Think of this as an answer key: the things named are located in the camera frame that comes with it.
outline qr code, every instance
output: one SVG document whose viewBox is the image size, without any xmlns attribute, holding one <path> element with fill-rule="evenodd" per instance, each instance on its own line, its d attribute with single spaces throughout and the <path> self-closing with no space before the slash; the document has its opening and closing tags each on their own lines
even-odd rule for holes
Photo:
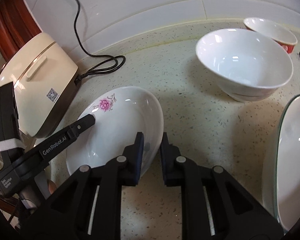
<svg viewBox="0 0 300 240">
<path fill-rule="evenodd" d="M 59 98 L 59 94 L 55 92 L 53 88 L 51 88 L 47 94 L 47 98 L 49 98 L 54 103 Z"/>
</svg>

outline white band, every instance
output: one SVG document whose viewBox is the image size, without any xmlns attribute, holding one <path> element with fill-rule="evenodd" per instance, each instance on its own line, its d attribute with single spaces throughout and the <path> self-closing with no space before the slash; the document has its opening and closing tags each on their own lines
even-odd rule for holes
<svg viewBox="0 0 300 240">
<path fill-rule="evenodd" d="M 22 148 L 25 149 L 25 145 L 22 141 L 17 138 L 12 138 L 9 140 L 0 141 L 0 152 L 11 150 L 14 148 Z"/>
</svg>

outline white bowl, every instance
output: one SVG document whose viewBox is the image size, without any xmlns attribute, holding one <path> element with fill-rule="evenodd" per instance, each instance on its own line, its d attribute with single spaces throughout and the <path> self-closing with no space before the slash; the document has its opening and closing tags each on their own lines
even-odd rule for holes
<svg viewBox="0 0 300 240">
<path fill-rule="evenodd" d="M 300 218 L 300 95 L 285 107 L 263 164 L 265 208 L 288 231 Z"/>
<path fill-rule="evenodd" d="M 98 167 L 122 154 L 143 132 L 141 175 L 156 155 L 163 135 L 163 113 L 153 94 L 140 87 L 121 87 L 94 100 L 80 115 L 93 114 L 96 123 L 67 148 L 69 174 L 81 165 Z"/>
<path fill-rule="evenodd" d="M 261 18 L 246 18 L 243 20 L 247 29 L 261 33 L 279 43 L 288 53 L 293 51 L 297 45 L 298 39 L 287 28 L 282 25 Z"/>
<path fill-rule="evenodd" d="M 215 73 L 217 85 L 240 102 L 269 97 L 293 73 L 292 60 L 278 43 L 245 29 L 208 33 L 198 41 L 196 54 Z"/>
</svg>

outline beige rice cooker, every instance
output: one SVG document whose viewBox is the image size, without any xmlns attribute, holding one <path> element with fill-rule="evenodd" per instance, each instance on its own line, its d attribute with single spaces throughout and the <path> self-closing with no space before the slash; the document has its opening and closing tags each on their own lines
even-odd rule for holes
<svg viewBox="0 0 300 240">
<path fill-rule="evenodd" d="M 14 84 L 20 130 L 36 138 L 52 134 L 80 86 L 77 76 L 77 65 L 48 34 L 27 42 L 0 74 L 0 86 Z"/>
</svg>

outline screw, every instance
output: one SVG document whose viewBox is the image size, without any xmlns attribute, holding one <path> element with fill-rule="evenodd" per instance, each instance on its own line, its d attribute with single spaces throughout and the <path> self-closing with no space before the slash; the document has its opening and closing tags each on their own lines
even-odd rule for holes
<svg viewBox="0 0 300 240">
<path fill-rule="evenodd" d="M 81 172 L 87 172 L 89 170 L 89 166 L 88 165 L 81 165 L 79 168 L 79 171 Z"/>
<path fill-rule="evenodd" d="M 183 157 L 183 156 L 178 156 L 177 158 L 176 158 L 176 161 L 178 162 L 178 163 L 184 163 L 184 162 L 186 162 L 186 157 Z"/>
<path fill-rule="evenodd" d="M 213 167 L 213 171 L 215 173 L 222 173 L 223 172 L 223 168 L 221 166 L 215 166 L 215 167 Z"/>
<path fill-rule="evenodd" d="M 120 155 L 117 157 L 117 162 L 124 163 L 127 160 L 127 158 L 123 155 Z"/>
</svg>

